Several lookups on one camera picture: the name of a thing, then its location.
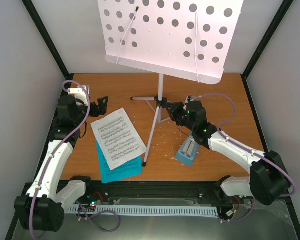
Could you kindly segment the blue sheet music page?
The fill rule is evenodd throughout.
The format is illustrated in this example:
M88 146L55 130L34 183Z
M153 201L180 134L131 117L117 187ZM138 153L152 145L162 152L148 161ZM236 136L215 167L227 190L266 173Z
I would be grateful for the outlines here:
M97 141L96 148L101 182L103 184L124 180L142 173L141 156L124 163L123 165L115 168L114 170L111 170Z

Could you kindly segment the white sheet music page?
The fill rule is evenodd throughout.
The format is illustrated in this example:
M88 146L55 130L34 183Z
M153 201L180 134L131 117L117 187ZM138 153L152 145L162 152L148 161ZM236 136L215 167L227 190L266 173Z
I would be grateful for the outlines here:
M92 122L91 128L110 170L140 157L147 150L124 108Z

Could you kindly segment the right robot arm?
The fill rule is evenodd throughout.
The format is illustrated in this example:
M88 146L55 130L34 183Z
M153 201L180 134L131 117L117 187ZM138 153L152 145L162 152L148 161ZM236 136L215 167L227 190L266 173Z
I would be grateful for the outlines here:
M269 206L292 186L278 153L255 150L230 137L208 122L200 101L167 102L163 107L177 126L191 131L193 142L227 157L249 174L248 177L226 176L221 180L220 188L227 197L253 197Z

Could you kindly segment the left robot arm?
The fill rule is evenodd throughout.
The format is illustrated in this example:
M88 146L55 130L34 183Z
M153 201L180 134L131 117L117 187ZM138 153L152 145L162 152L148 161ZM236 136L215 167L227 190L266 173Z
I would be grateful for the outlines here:
M66 162L80 138L80 127L87 124L85 117L105 115L108 101L107 96L91 104L85 96L59 98L42 166L31 187L14 202L23 229L57 232L64 222L66 210L76 200L80 198L86 202L93 198L94 188L89 185L91 178L87 176L74 176L62 190L57 189Z

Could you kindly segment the white perforated music stand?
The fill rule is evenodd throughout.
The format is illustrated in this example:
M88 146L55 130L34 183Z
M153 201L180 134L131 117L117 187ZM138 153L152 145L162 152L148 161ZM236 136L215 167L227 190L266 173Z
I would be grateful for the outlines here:
M241 0L100 0L109 63L164 77L218 84L242 11Z

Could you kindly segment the blue metronome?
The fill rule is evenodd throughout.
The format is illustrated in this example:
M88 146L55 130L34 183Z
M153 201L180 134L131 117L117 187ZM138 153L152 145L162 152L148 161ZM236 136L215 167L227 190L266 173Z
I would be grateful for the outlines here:
M177 151L175 158L183 165L192 166L199 152L200 145L191 134Z

